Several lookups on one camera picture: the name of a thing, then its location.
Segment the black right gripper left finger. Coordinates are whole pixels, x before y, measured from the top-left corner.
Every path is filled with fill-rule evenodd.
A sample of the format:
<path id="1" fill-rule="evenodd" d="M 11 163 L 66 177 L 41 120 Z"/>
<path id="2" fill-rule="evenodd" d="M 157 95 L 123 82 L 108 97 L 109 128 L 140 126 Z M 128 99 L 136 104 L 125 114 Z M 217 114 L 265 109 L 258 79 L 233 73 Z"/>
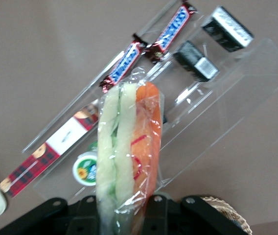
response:
<path id="1" fill-rule="evenodd" d="M 0 235 L 98 235 L 100 219 L 96 197 L 69 205 L 52 198 L 0 229 Z"/>

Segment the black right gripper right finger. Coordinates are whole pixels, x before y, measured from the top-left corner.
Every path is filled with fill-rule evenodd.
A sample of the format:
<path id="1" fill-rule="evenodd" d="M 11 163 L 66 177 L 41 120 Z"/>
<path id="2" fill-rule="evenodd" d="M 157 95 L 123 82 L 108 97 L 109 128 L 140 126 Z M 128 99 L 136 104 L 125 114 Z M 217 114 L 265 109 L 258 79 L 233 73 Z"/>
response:
<path id="1" fill-rule="evenodd" d="M 147 202 L 145 234 L 245 235 L 246 232 L 199 196 L 186 196 L 178 203 L 153 195 Z"/>

